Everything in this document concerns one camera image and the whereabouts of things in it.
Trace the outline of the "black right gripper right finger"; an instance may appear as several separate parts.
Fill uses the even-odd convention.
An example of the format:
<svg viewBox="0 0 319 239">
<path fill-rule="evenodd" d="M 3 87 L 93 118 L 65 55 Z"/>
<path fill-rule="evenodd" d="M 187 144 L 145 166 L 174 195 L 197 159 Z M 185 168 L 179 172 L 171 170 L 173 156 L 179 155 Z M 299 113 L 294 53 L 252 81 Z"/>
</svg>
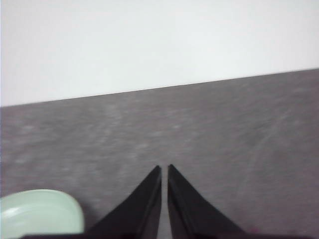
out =
<svg viewBox="0 0 319 239">
<path fill-rule="evenodd" d="M 167 206 L 174 239 L 217 239 L 246 234 L 204 199 L 172 164 L 168 166 Z"/>
</svg>

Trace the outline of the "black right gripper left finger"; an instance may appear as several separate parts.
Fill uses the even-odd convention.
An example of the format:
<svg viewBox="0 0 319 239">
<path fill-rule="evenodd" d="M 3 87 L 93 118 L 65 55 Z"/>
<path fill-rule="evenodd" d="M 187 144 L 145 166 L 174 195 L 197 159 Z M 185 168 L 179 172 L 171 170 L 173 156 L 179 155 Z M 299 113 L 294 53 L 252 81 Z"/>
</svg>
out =
<svg viewBox="0 0 319 239">
<path fill-rule="evenodd" d="M 161 168 L 156 166 L 114 210 L 92 226 L 95 239 L 156 239 L 161 212 Z"/>
</svg>

